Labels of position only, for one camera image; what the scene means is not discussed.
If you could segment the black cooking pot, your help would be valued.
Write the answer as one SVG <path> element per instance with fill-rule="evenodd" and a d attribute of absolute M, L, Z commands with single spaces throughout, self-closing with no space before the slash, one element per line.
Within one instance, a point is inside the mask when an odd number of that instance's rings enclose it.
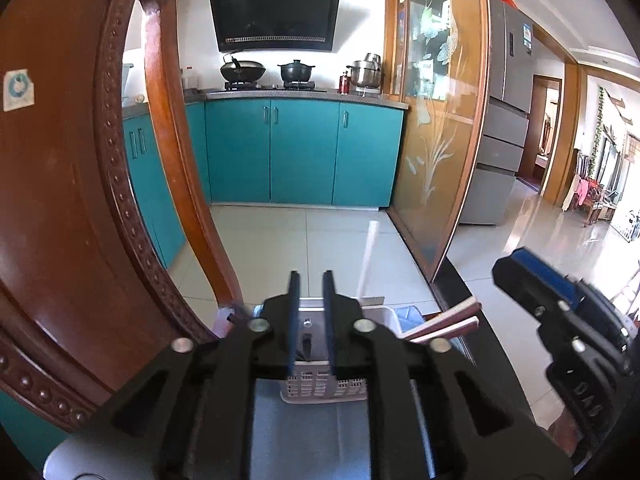
<path fill-rule="evenodd" d="M 314 82 L 311 80 L 313 65 L 294 60 L 280 65 L 280 75 L 285 89 L 314 90 Z"/>

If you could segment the beige chopstick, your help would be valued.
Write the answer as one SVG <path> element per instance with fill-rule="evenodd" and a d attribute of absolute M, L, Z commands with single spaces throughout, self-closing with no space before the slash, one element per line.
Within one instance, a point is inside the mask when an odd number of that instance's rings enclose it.
<path fill-rule="evenodd" d="M 410 341 L 414 342 L 415 344 L 426 344 L 432 339 L 451 339 L 474 332 L 474 330 L 478 329 L 478 326 L 480 326 L 480 319 L 477 316 L 471 316 L 470 318 L 466 318 L 463 321 L 454 323 L 445 328 L 441 328 L 440 330 L 435 330 L 434 332 L 422 335 L 420 337 L 413 337 L 410 339 Z"/>

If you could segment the wooden doorway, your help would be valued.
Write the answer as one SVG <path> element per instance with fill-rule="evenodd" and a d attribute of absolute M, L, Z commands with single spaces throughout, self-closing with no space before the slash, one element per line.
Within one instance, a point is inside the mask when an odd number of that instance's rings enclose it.
<path fill-rule="evenodd" d="M 551 165 L 561 104 L 562 80 L 535 75 L 524 151 L 516 176 L 538 194 Z"/>

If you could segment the stainless steel stockpot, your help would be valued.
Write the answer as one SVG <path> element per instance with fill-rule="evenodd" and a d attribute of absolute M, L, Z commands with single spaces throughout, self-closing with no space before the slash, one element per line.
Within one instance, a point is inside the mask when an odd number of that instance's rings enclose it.
<path fill-rule="evenodd" d="M 375 53 L 367 53 L 363 60 L 357 60 L 347 66 L 350 92 L 366 96 L 378 96 L 382 88 L 382 58 Z"/>

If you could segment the red thermos bottle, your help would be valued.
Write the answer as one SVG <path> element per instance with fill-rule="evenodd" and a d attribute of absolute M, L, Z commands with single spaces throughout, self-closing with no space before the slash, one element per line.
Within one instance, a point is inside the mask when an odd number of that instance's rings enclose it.
<path fill-rule="evenodd" d="M 344 72 L 340 76 L 340 82 L 338 83 L 338 93 L 349 94 L 349 88 L 350 88 L 349 71 L 344 70 Z"/>

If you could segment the silver refrigerator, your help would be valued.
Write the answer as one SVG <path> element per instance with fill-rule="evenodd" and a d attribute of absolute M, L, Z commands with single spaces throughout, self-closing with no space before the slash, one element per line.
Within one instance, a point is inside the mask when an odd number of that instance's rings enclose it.
<path fill-rule="evenodd" d="M 503 0 L 490 0 L 489 96 L 480 148 L 459 222 L 495 226 L 520 168 L 532 104 L 533 22 Z"/>

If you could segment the cream patterned chopstick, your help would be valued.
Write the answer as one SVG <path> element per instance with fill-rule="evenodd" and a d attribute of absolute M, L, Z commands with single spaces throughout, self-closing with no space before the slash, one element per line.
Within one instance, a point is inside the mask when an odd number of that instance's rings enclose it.
<path fill-rule="evenodd" d="M 356 298 L 358 300 L 364 297 L 364 290 L 367 286 L 367 279 L 371 265 L 372 252 L 375 246 L 376 239 L 378 238 L 379 230 L 380 222 L 378 222 L 378 220 L 371 220 L 368 226 L 366 244 L 364 244 L 361 268 L 356 289 Z"/>

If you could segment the dark red chopstick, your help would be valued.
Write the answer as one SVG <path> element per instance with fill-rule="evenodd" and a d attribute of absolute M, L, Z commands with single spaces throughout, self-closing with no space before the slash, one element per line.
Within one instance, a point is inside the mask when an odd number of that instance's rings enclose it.
<path fill-rule="evenodd" d="M 439 330 L 448 330 L 454 325 L 465 324 L 470 326 L 469 320 L 473 320 L 473 326 L 480 322 L 477 315 L 482 312 L 482 304 L 475 297 L 465 299 L 454 307 L 436 314 L 424 323 L 407 330 L 401 335 L 404 339 L 415 340 L 428 334 L 436 333 Z"/>

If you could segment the black wok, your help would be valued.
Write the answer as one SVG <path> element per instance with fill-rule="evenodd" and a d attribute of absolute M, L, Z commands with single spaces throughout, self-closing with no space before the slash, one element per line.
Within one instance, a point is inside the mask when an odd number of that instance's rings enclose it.
<path fill-rule="evenodd" d="M 240 61 L 233 55 L 219 69 L 224 78 L 226 90 L 256 89 L 258 81 L 265 75 L 266 68 L 255 61 Z"/>

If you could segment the blue striped cloth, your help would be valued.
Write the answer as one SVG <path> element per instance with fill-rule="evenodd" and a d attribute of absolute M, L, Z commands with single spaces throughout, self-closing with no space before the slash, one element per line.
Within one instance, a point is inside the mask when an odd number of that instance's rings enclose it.
<path fill-rule="evenodd" d="M 256 382 L 250 478 L 369 479 L 367 383 L 331 374 L 320 299 L 303 299 L 298 320 L 312 361 Z"/>

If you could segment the distant wooden chairs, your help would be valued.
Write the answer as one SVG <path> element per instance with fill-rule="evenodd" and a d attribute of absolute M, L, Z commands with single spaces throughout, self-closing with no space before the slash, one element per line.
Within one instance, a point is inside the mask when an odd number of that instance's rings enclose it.
<path fill-rule="evenodd" d="M 606 148 L 599 156 L 591 177 L 591 158 L 574 149 L 572 168 L 574 174 L 561 209 L 581 211 L 584 226 L 592 226 L 599 220 L 611 222 L 617 204 L 622 200 L 628 170 L 628 160 L 615 148 Z"/>

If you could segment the wood framed glass sliding door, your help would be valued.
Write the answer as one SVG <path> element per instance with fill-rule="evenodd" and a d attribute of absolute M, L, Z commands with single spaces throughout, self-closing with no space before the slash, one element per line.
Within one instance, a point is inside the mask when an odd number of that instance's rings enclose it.
<path fill-rule="evenodd" d="M 386 0 L 383 89 L 405 105 L 390 218 L 433 281 L 468 195 L 488 101 L 489 0 Z"/>

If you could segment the black chopstick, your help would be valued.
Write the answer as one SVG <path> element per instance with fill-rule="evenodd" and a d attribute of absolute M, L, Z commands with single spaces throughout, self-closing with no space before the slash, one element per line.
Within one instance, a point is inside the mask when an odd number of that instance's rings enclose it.
<path fill-rule="evenodd" d="M 299 362 L 312 361 L 312 335 L 310 333 L 302 333 L 298 337 L 295 357 Z"/>

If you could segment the black range hood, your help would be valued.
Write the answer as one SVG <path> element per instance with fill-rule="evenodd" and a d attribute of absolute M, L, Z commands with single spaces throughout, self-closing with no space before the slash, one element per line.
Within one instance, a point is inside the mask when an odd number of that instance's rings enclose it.
<path fill-rule="evenodd" d="M 209 0 L 218 50 L 333 49 L 340 0 Z"/>

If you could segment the teal lower kitchen cabinets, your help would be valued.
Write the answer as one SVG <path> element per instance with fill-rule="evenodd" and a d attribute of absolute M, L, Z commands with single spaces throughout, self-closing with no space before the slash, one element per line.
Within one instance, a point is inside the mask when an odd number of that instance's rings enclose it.
<path fill-rule="evenodd" d="M 186 104 L 206 203 L 385 208 L 404 110 L 311 99 Z"/>

